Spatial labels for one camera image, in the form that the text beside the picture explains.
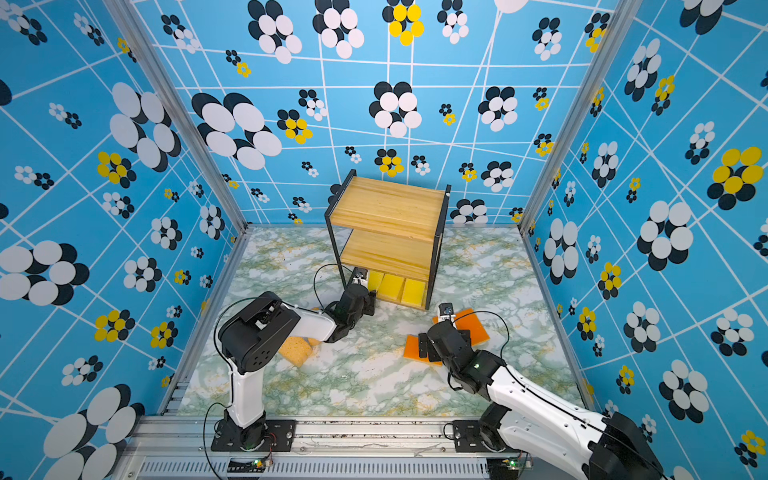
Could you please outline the yellow sponge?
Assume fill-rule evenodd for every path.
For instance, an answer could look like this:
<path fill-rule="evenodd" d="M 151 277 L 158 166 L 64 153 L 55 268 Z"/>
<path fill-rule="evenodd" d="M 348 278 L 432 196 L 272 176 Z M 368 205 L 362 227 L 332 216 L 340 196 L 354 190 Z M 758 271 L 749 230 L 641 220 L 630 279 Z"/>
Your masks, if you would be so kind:
<path fill-rule="evenodd" d="M 405 279 L 403 277 L 385 274 L 377 289 L 377 297 L 391 302 L 396 302 L 401 298 Z"/>
<path fill-rule="evenodd" d="M 413 308 L 422 308 L 424 306 L 426 289 L 427 284 L 425 282 L 406 279 L 403 284 L 400 302 Z"/>
<path fill-rule="evenodd" d="M 369 291 L 377 291 L 383 280 L 384 273 L 374 270 L 369 270 L 367 274 L 367 286 Z"/>

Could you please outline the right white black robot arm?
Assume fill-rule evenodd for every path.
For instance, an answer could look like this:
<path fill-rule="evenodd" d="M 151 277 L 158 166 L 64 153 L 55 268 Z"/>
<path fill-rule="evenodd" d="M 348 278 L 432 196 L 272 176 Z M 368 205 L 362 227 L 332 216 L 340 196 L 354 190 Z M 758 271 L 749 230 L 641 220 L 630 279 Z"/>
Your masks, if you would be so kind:
<path fill-rule="evenodd" d="M 575 479 L 662 479 L 663 467 L 629 417 L 568 402 L 526 380 L 500 356 L 475 350 L 449 321 L 427 338 L 459 386 L 489 402 L 480 417 L 491 450 L 521 450 Z"/>

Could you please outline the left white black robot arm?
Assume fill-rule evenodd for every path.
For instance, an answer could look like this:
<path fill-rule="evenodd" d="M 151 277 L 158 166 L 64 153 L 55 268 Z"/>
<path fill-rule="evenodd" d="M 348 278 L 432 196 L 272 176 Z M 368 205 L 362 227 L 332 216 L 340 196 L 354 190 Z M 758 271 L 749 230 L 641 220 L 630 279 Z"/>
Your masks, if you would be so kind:
<path fill-rule="evenodd" d="M 216 338 L 230 371 L 231 400 L 214 427 L 211 449 L 222 452 L 288 451 L 294 428 L 270 426 L 263 405 L 264 373 L 286 340 L 297 337 L 335 343 L 365 315 L 375 313 L 376 293 L 349 284 L 341 298 L 321 311 L 290 305 L 271 291 L 262 293 L 227 320 Z"/>

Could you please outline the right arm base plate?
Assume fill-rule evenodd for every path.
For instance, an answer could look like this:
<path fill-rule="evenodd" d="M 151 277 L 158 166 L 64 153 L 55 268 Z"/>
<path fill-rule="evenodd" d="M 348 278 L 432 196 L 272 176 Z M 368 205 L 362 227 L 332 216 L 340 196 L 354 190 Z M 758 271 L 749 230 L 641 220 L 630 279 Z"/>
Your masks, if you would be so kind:
<path fill-rule="evenodd" d="M 511 454 L 521 453 L 504 444 L 500 438 L 491 438 L 488 429 L 484 429 L 478 420 L 454 420 L 450 423 L 451 432 L 446 432 L 453 442 L 456 453 Z"/>

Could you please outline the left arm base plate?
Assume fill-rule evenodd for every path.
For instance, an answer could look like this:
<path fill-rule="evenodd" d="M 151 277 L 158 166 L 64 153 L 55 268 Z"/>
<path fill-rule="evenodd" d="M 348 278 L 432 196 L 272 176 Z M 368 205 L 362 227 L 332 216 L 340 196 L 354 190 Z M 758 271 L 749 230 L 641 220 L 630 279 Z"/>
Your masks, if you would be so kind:
<path fill-rule="evenodd" d="M 220 420 L 214 426 L 210 443 L 214 452 L 290 452 L 295 438 L 295 420 L 257 420 L 241 428 L 233 420 Z"/>

